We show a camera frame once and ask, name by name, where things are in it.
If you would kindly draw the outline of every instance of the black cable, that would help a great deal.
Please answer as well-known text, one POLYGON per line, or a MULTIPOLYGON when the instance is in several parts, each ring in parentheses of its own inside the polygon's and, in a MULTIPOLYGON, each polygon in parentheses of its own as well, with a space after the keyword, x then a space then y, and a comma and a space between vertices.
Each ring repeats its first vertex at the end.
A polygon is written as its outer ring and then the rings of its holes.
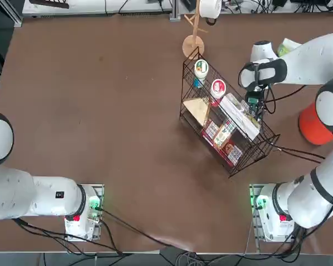
MULTIPOLYGON (((300 232, 300 229, 301 229, 301 227, 298 227, 297 229, 296 229, 296 232, 295 232, 295 234, 294 234, 294 237, 295 237, 295 239, 297 238, 297 236, 298 236, 298 234, 299 234, 299 232, 300 232)), ((271 253, 271 254, 269 254, 269 255, 267 255, 266 257, 264 257, 264 258, 249 258, 249 257, 246 257, 245 255, 236 255, 236 256, 238 256, 238 257, 243 257, 244 259, 248 259, 248 260, 266 260, 266 259, 270 259, 270 258, 286 258, 286 257, 288 257, 288 256, 290 256, 291 254, 288 254, 289 252, 291 252, 291 250, 287 250, 287 251, 285 251, 285 252, 282 252, 282 253, 279 253, 278 254, 278 251, 287 243, 287 240, 289 240, 289 238, 291 237, 292 235, 290 234, 290 235, 288 235, 288 237, 286 237, 286 239, 282 242, 282 244, 277 248, 277 250, 275 251, 275 252, 273 252, 273 253, 271 253)))
POLYGON ((269 114, 272 115, 272 114, 275 113, 275 111, 276 111, 276 100, 275 100, 275 95, 274 95, 273 89, 271 88, 270 85, 268 86, 268 92, 266 93, 264 106, 265 106, 266 111, 269 112, 269 114), (273 109, 273 111, 270 111, 269 108, 268 108, 268 106, 266 105, 266 101, 268 99, 269 91, 271 93, 271 96, 273 97, 273 102, 274 102, 274 109, 273 109))
POLYGON ((244 259, 244 257, 240 257, 239 260, 236 262, 236 264, 234 264, 234 266, 238 266, 242 259, 244 259))
POLYGON ((298 92, 299 92, 300 90, 302 90, 305 86, 306 86, 306 85, 303 85, 303 86, 300 87, 299 89, 295 90, 295 91, 292 92, 292 93, 286 94, 285 96, 282 96, 282 97, 280 97, 280 98, 276 98, 276 99, 273 99, 273 100, 265 101, 265 102, 266 102, 266 103, 270 103, 270 102, 272 102, 272 101, 279 101, 279 100, 282 100, 282 99, 284 99, 284 98, 290 97, 290 96, 292 96, 292 95, 298 93, 298 92))
POLYGON ((45 234, 40 234, 40 233, 36 233, 36 232, 32 232, 31 230, 28 230, 27 228, 24 228, 24 226, 22 226, 21 224, 17 224, 18 226, 20 226, 23 230, 25 230, 26 232, 30 233, 30 234, 34 234, 35 236, 41 236, 41 237, 47 237, 47 238, 51 238, 53 240, 55 240, 58 244, 60 244, 62 247, 64 247, 67 251, 69 251, 70 253, 74 254, 74 255, 85 255, 87 257, 93 257, 95 255, 91 255, 91 254, 86 254, 84 253, 82 250, 80 250, 77 245, 75 245, 74 243, 66 240, 66 239, 63 239, 63 238, 60 238, 60 237, 54 237, 54 236, 51 236, 49 235, 48 233, 45 233, 45 234), (74 251, 72 251, 71 249, 69 249, 67 246, 65 246, 63 243, 59 242, 59 240, 62 240, 64 242, 68 242, 69 244, 71 244, 74 248, 76 248, 78 250, 79 253, 75 253, 74 251))
POLYGON ((294 152, 299 152, 301 154, 307 154, 307 155, 312 155, 312 156, 315 156, 315 157, 318 157, 318 158, 321 158, 321 159, 326 159, 326 157, 323 157, 321 155, 318 155, 318 154, 313 154, 311 152, 307 152, 307 151, 300 151, 300 150, 295 150, 295 149, 290 149, 290 148, 286 148, 286 147, 281 147, 281 146, 277 146, 277 145, 273 145, 274 147, 278 148, 278 149, 281 149, 281 150, 288 150, 288 151, 294 151, 294 152))
POLYGON ((286 150, 282 150, 282 152, 288 154, 288 155, 291 155, 291 156, 294 156, 294 157, 297 157, 297 158, 301 158, 301 159, 304 159, 304 160, 308 160, 310 162, 316 162, 316 163, 321 163, 320 161, 316 161, 316 160, 313 160, 313 159, 310 159, 310 158, 307 158, 307 157, 303 157, 301 155, 297 155, 297 154, 292 154, 291 152, 288 152, 286 150))
POLYGON ((175 266, 175 264, 172 263, 170 260, 168 260, 165 256, 163 256, 163 255, 161 254, 161 252, 159 252, 159 255, 161 255, 161 256, 163 257, 163 259, 164 259, 165 261, 167 261, 171 266, 175 266))
POLYGON ((123 255, 123 253, 121 251, 119 251, 118 248, 116 247, 115 241, 113 241, 113 237, 112 237, 112 234, 111 234, 111 231, 110 231, 110 228, 108 227, 108 225, 103 220, 100 220, 100 222, 106 228, 106 230, 107 230, 107 232, 109 234, 109 238, 110 238, 111 244, 112 244, 113 248, 116 250, 117 254, 123 255))
POLYGON ((228 9, 232 14, 234 14, 234 12, 232 11, 232 9, 230 9, 228 6, 224 6, 225 9, 228 9))
POLYGON ((104 248, 109 248, 113 251, 117 251, 115 250, 113 247, 110 247, 108 245, 105 245, 105 244, 100 244, 100 243, 97 243, 97 242, 94 242, 94 241, 91 241, 91 240, 87 240, 85 238, 82 238, 82 237, 79 237, 79 236, 74 236, 72 234, 66 234, 66 233, 58 233, 58 232, 53 232, 53 231, 50 231, 50 230, 46 230, 46 229, 43 229, 43 228, 39 228, 39 227, 36 227, 36 226, 33 226, 29 223, 27 223, 26 221, 20 219, 20 218, 16 218, 16 219, 13 219, 14 221, 18 221, 18 223, 20 223, 21 225, 23 226, 26 226, 26 227, 29 227, 29 228, 32 228, 32 229, 36 229, 36 230, 39 230, 41 232, 46 232, 46 233, 50 233, 50 234, 57 234, 59 236, 64 236, 64 237, 72 237, 72 238, 77 238, 77 239, 80 239, 80 240, 83 240, 83 241, 86 241, 88 243, 91 243, 91 244, 94 244, 94 245, 99 245, 101 247, 104 247, 104 248))
POLYGON ((130 224, 128 224, 128 223, 125 222, 124 220, 118 218, 117 216, 113 215, 112 213, 110 213, 110 212, 108 212, 108 211, 106 211, 106 210, 104 210, 104 209, 102 209, 102 208, 100 208, 100 207, 96 207, 95 209, 96 209, 97 211, 103 211, 103 212, 105 212, 106 214, 110 215, 111 217, 113 217, 113 218, 116 219, 117 221, 123 223, 125 226, 127 226, 127 227, 131 228, 132 230, 134 230, 134 231, 136 231, 136 232, 138 232, 138 233, 144 235, 145 237, 149 238, 150 240, 153 240, 153 241, 155 241, 155 242, 157 242, 157 243, 159 243, 159 244, 161 244, 161 245, 164 245, 164 246, 166 246, 166 247, 172 247, 172 245, 170 245, 170 244, 166 244, 166 243, 164 243, 164 242, 162 242, 162 241, 159 241, 159 240, 157 240, 157 239, 155 239, 155 238, 153 238, 153 237, 147 235, 147 234, 144 233, 143 231, 141 231, 141 230, 139 230, 139 229, 137 229, 137 228, 131 226, 130 224))
POLYGON ((263 9, 263 12, 266 13, 265 12, 265 7, 260 3, 260 0, 259 0, 259 2, 255 1, 255 0, 251 0, 251 1, 258 4, 258 7, 261 6, 261 8, 263 9))
POLYGON ((165 14, 164 9, 162 7, 162 0, 158 0, 158 2, 159 2, 159 5, 160 5, 160 8, 162 9, 163 14, 165 14))
POLYGON ((299 5, 299 7, 295 10, 294 13, 297 13, 297 11, 302 7, 302 4, 299 5))
POLYGON ((106 16, 108 16, 106 0, 105 0, 105 14, 106 14, 106 16))
POLYGON ((87 260, 87 259, 93 259, 93 258, 91 258, 91 257, 82 258, 80 260, 77 260, 76 262, 73 262, 73 263, 69 264, 69 266, 74 266, 74 265, 78 264, 79 262, 83 262, 84 260, 87 260))
POLYGON ((300 253, 301 253, 301 246, 299 246, 299 251, 297 252, 296 257, 295 257, 293 260, 284 260, 284 259, 282 259, 282 258, 281 258, 281 260, 282 260, 283 262, 286 262, 286 263, 293 263, 293 262, 297 261, 297 259, 298 259, 299 256, 300 256, 300 253))
POLYGON ((121 14, 121 10, 122 10, 122 8, 124 7, 124 5, 127 4, 127 2, 128 2, 128 0, 126 0, 126 1, 123 3, 123 5, 120 7, 120 9, 119 9, 119 11, 118 11, 119 14, 121 14))
POLYGON ((118 260, 116 260, 115 262, 111 263, 109 266, 112 266, 112 265, 114 265, 114 264, 118 263, 120 260, 122 260, 122 259, 124 259, 124 258, 125 258, 125 257, 119 258, 119 259, 118 259, 118 260))
POLYGON ((235 4, 236 4, 237 7, 238 7, 239 13, 242 14, 242 10, 241 10, 241 8, 240 8, 240 6, 239 6, 239 3, 237 2, 237 0, 234 0, 234 2, 235 2, 235 4))
POLYGON ((266 3, 268 4, 268 6, 266 7, 266 12, 269 13, 269 7, 271 2, 269 2, 269 0, 266 0, 266 3))

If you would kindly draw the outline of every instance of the snack package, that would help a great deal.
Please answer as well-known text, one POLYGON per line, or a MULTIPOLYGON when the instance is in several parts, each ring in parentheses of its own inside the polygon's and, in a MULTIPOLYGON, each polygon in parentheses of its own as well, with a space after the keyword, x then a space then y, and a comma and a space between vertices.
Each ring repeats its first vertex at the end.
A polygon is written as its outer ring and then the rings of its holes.
POLYGON ((228 93, 222 98, 220 106, 222 111, 231 117, 237 127, 241 129, 241 133, 245 132, 251 140, 256 138, 260 131, 260 124, 246 111, 245 106, 232 93, 228 93))
POLYGON ((225 120, 213 138, 213 146, 216 149, 221 150, 226 144, 227 140, 231 137, 235 128, 236 126, 230 118, 225 120))
POLYGON ((216 123, 214 121, 212 121, 211 119, 209 119, 206 122, 206 124, 204 126, 204 129, 202 130, 202 136, 212 146, 213 146, 212 140, 213 140, 214 136, 216 135, 218 129, 219 129, 219 126, 216 125, 216 123))

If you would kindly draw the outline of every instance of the orange object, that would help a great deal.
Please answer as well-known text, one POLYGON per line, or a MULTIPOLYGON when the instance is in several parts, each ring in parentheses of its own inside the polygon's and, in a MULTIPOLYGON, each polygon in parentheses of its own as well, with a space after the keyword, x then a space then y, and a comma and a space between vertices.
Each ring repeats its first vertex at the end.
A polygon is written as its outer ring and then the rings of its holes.
POLYGON ((304 138, 312 144, 323 145, 333 140, 333 134, 317 116, 315 103, 301 112, 299 128, 304 138))

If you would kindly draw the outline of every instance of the robotic arm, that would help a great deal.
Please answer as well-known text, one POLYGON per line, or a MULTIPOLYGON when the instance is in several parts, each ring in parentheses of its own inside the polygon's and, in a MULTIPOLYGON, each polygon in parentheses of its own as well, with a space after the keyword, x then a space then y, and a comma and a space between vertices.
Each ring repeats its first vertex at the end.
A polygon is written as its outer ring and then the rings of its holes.
MULTIPOLYGON (((12 126, 0 113, 0 164, 10 155, 13 143, 12 126)), ((0 165, 0 219, 65 216, 67 234, 92 240, 99 223, 99 212, 94 208, 100 204, 91 185, 64 177, 31 176, 0 165)))
MULTIPOLYGON (((316 96, 316 113, 333 133, 333 34, 295 44, 281 57, 273 52, 270 42, 255 43, 251 62, 240 71, 239 84, 253 92, 274 83, 323 84, 316 96)), ((304 228, 320 224, 333 206, 333 152, 292 182, 265 185, 256 206, 269 242, 283 242, 295 223, 304 228)))

